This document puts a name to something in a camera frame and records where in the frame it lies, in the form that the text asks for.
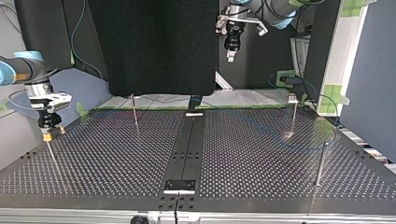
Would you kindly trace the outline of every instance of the green tape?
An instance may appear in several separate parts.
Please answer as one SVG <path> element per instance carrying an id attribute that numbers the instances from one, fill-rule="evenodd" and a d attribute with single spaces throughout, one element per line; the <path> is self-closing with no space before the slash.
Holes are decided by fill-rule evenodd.
<path id="1" fill-rule="evenodd" d="M 0 102 L 0 111 L 8 110 L 7 100 Z"/>
<path id="2" fill-rule="evenodd" d="M 79 113 L 79 115 L 81 116 L 81 121 L 84 121 L 88 118 L 90 112 L 84 109 L 84 106 L 82 105 L 82 103 L 77 102 L 76 103 L 76 110 Z"/>
<path id="3" fill-rule="evenodd" d="M 344 0 L 341 17 L 359 17 L 365 0 Z"/>
<path id="4" fill-rule="evenodd" d="M 326 85 L 324 87 L 323 95 L 330 97 L 338 105 L 341 103 L 341 88 L 341 85 Z M 320 113 L 333 114 L 336 111 L 337 110 L 331 100 L 326 97 L 321 98 L 319 106 Z"/>

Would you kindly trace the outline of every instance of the cable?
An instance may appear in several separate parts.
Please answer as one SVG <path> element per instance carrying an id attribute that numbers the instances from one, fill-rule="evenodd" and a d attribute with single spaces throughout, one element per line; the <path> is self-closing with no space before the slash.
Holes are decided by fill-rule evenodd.
<path id="1" fill-rule="evenodd" d="M 300 12 L 298 13 L 297 21 L 296 21 L 296 31 L 297 31 L 297 34 L 298 34 L 298 25 L 299 25 L 299 22 L 300 22 L 300 15 L 301 15 L 301 9 L 300 9 Z M 305 86 L 304 78 L 303 78 L 303 76 L 302 76 L 302 73 L 303 73 L 303 72 L 301 71 L 300 60 L 299 60 L 299 58 L 298 58 L 297 36 L 294 37 L 294 50 L 295 50 L 295 53 L 296 53 L 297 67 L 298 67 L 298 71 L 299 71 L 299 73 L 300 73 L 300 79 L 301 79 L 301 81 L 303 82 L 304 90 L 305 90 L 305 92 L 306 92 L 306 95 L 309 97 L 309 99 L 312 100 L 312 101 L 314 101 L 314 99 L 311 97 L 311 95 L 309 94 L 308 89 L 307 89 L 306 86 Z M 312 102 L 312 105 L 314 106 L 315 110 L 318 111 L 317 106 L 315 105 L 314 102 Z"/>
<path id="2" fill-rule="evenodd" d="M 14 91 L 14 92 L 12 92 L 12 93 L 8 96 L 8 101 L 9 101 L 10 103 L 14 104 L 15 106 L 19 107 L 19 108 L 36 111 L 36 109 L 33 109 L 32 107 L 26 107 L 26 106 L 24 106 L 24 105 L 18 105 L 18 104 L 12 99 L 12 97 L 13 97 L 14 95 L 16 95 L 16 94 L 18 94 L 18 93 L 22 93 L 22 92 L 24 92 L 24 91 L 25 91 L 25 90 Z"/>
<path id="3" fill-rule="evenodd" d="M 276 76 L 276 74 L 273 74 L 273 75 L 271 75 L 271 76 L 268 78 L 268 84 L 270 84 L 270 86 L 273 87 L 274 89 L 277 89 L 277 86 L 274 85 L 274 84 L 272 84 L 272 81 L 271 81 L 272 78 L 273 78 L 274 76 Z"/>
<path id="4" fill-rule="evenodd" d="M 250 11 L 250 9 L 247 8 L 247 9 L 235 12 L 233 14 L 228 14 L 227 16 L 236 16 L 236 15 L 239 15 L 239 14 L 242 14 L 242 13 L 245 13 L 245 12 L 249 12 L 249 11 Z"/>
<path id="5" fill-rule="evenodd" d="M 310 5 L 310 6 L 312 6 L 312 5 L 318 5 L 318 4 L 321 4 L 321 3 L 324 3 L 324 1 L 326 1 L 326 0 L 318 0 L 318 1 L 313 1 L 313 2 L 311 2 L 311 1 L 305 1 L 305 0 L 297 0 L 299 3 L 302 3 L 302 4 L 304 4 L 304 5 Z"/>
<path id="6" fill-rule="evenodd" d="M 296 17 L 296 15 L 293 15 L 293 16 L 282 16 L 282 15 L 279 15 L 278 13 L 276 13 L 276 11 L 274 9 L 273 0 L 271 0 L 271 4 L 268 4 L 268 0 L 264 0 L 264 3 L 267 6 L 268 11 L 271 12 L 271 14 L 273 14 L 275 17 L 277 17 L 279 19 L 286 20 L 286 19 L 291 19 L 291 18 Z"/>
<path id="7" fill-rule="evenodd" d="M 17 113 L 17 111 L 13 111 L 13 112 L 11 112 L 11 113 L 9 113 L 9 114 L 6 114 L 6 115 L 0 117 L 0 119 L 4 119 L 4 118 L 6 118 L 6 117 L 8 117 L 8 116 L 10 116 L 10 115 L 13 115 L 13 114 L 15 114 L 15 113 Z"/>
<path id="8" fill-rule="evenodd" d="M 34 82 L 40 80 L 40 79 L 43 78 L 43 77 L 52 77 L 52 76 L 55 75 L 57 72 L 58 72 L 58 69 L 55 68 L 54 70 L 48 72 L 46 75 L 44 75 L 44 76 L 42 76 L 42 77 L 36 77 L 36 78 L 34 78 L 34 79 L 32 79 L 32 80 L 23 82 L 23 84 L 34 83 Z"/>
<path id="9" fill-rule="evenodd" d="M 15 7 L 13 7 L 12 5 L 5 3 L 3 1 L 0 1 L 0 7 L 7 7 L 9 8 L 13 13 L 15 13 L 15 15 L 17 15 L 17 9 L 15 9 Z"/>
<path id="10" fill-rule="evenodd" d="M 340 114 L 338 114 L 338 107 L 337 107 L 337 104 L 335 103 L 335 101 L 332 99 L 332 98 L 330 98 L 329 96 L 327 96 L 327 95 L 323 95 L 323 94 L 320 94 L 318 91 L 317 91 L 317 89 L 311 84 L 311 83 L 309 83 L 309 82 L 306 82 L 306 81 L 303 81 L 303 83 L 305 83 L 305 84 L 307 84 L 308 86 L 310 86 L 313 90 L 314 90 L 314 92 L 316 93 L 316 94 L 318 94 L 319 96 L 322 96 L 322 97 L 324 97 L 324 98 L 327 98 L 327 99 L 329 99 L 331 102 L 332 102 L 332 104 L 334 105 L 334 107 L 335 107 L 335 115 L 336 115 L 336 119 L 335 119 L 335 122 L 334 122 L 334 127 L 337 125 L 337 123 L 338 123 L 338 121 L 340 120 Z"/>
<path id="11" fill-rule="evenodd" d="M 11 18 L 8 16 L 8 14 L 2 9 L 2 7 L 7 7 L 7 8 L 10 9 L 13 13 L 15 13 L 15 15 L 17 15 L 17 10 L 16 10 L 13 6 L 11 6 L 11 5 L 9 5 L 9 4 L 5 3 L 5 2 L 0 1 L 0 9 L 3 11 L 3 13 L 4 13 L 4 15 L 6 16 L 7 20 L 9 21 L 9 23 L 11 23 L 11 25 L 14 27 L 14 29 L 15 29 L 18 33 L 21 34 L 21 29 L 14 23 L 14 21 L 12 21 L 12 19 L 11 19 Z"/>
<path id="12" fill-rule="evenodd" d="M 103 74 L 99 70 L 99 68 L 97 68 L 96 66 L 94 66 L 94 65 L 92 65 L 90 63 L 85 62 L 81 57 L 78 56 L 78 54 L 76 53 L 76 50 L 75 50 L 75 45 L 74 45 L 75 35 L 76 35 L 77 30 L 78 30 L 78 27 L 81 25 L 82 19 L 84 18 L 86 6 L 87 6 L 87 0 L 84 0 L 84 5 L 82 7 L 81 16 L 79 17 L 79 20 L 78 20 L 78 22 L 76 24 L 76 27 L 73 30 L 72 37 L 71 37 L 71 40 L 70 40 L 70 42 L 71 42 L 70 44 L 71 44 L 71 48 L 72 48 L 72 52 L 73 52 L 74 56 L 77 59 L 79 59 L 82 63 L 87 64 L 89 67 L 91 67 L 93 70 L 95 70 L 95 72 L 97 72 L 99 74 L 100 78 L 103 79 Z"/>

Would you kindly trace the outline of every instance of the metal rod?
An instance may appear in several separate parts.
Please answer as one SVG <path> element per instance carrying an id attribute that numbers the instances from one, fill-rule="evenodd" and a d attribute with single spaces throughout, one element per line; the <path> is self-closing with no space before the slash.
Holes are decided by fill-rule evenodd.
<path id="1" fill-rule="evenodd" d="M 297 114 L 297 104 L 294 104 L 294 113 L 293 113 L 293 123 L 291 124 L 291 132 L 294 133 L 294 123 L 296 121 L 296 114 Z"/>
<path id="2" fill-rule="evenodd" d="M 322 177 L 324 162 L 325 162 L 325 159 L 326 159 L 326 148 L 327 148 L 328 145 L 329 145 L 329 143 L 327 143 L 327 142 L 323 144 L 323 149 L 322 149 L 321 154 L 320 154 L 320 162 L 319 162 L 319 167 L 318 167 L 318 174 L 317 174 L 317 177 L 315 178 L 315 182 L 314 182 L 314 185 L 316 187 L 320 186 L 320 180 L 321 180 L 321 177 Z"/>
<path id="3" fill-rule="evenodd" d="M 136 103 L 135 103 L 135 101 L 134 101 L 134 95 L 132 94 L 132 96 L 131 96 L 131 103 L 132 103 L 132 108 L 133 108 L 133 110 L 134 110 L 134 124 L 136 125 L 136 128 L 138 127 L 137 126 L 137 115 L 136 115 Z"/>
<path id="4" fill-rule="evenodd" d="M 51 147 L 51 145 L 50 145 L 50 142 L 47 142 L 47 147 L 48 147 L 48 149 L 49 149 L 49 154 L 50 154 L 50 156 L 52 157 L 52 160 L 56 163 L 56 158 L 55 158 L 55 155 L 53 154 L 53 151 L 52 151 L 52 147 Z"/>

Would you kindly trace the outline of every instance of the white cable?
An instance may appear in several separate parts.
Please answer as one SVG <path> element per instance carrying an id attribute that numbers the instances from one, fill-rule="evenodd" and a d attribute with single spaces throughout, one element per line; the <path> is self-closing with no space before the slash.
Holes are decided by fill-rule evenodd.
<path id="1" fill-rule="evenodd" d="M 15 7 L 13 7 L 12 5 L 5 3 L 3 1 L 0 1 L 0 6 L 8 7 L 12 12 L 15 13 L 15 15 L 17 15 L 17 9 L 15 9 Z"/>
<path id="2" fill-rule="evenodd" d="M 5 2 L 0 1 L 0 9 L 3 11 L 4 15 L 6 16 L 7 20 L 11 23 L 11 25 L 14 27 L 14 29 L 21 34 L 21 29 L 18 28 L 18 26 L 14 23 L 14 21 L 12 21 L 12 19 L 8 16 L 8 14 L 2 9 L 2 7 L 6 7 L 8 9 L 10 9 L 13 13 L 15 13 L 15 15 L 17 15 L 17 10 L 12 6 L 9 5 Z"/>

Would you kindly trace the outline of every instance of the vertical post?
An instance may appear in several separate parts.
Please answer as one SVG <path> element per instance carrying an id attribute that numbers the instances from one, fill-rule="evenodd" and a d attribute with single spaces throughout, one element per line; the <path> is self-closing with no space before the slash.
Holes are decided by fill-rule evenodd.
<path id="1" fill-rule="evenodd" d="M 327 142 L 325 142 L 323 144 L 323 149 L 322 149 L 321 154 L 320 154 L 320 162 L 319 162 L 319 167 L 318 167 L 318 174 L 317 174 L 317 177 L 315 178 L 315 182 L 314 182 L 314 185 L 316 187 L 320 186 L 320 180 L 321 180 L 321 177 L 322 177 L 324 162 L 325 162 L 325 159 L 326 159 L 326 148 L 327 148 L 328 145 L 329 145 L 329 143 L 327 143 Z"/>

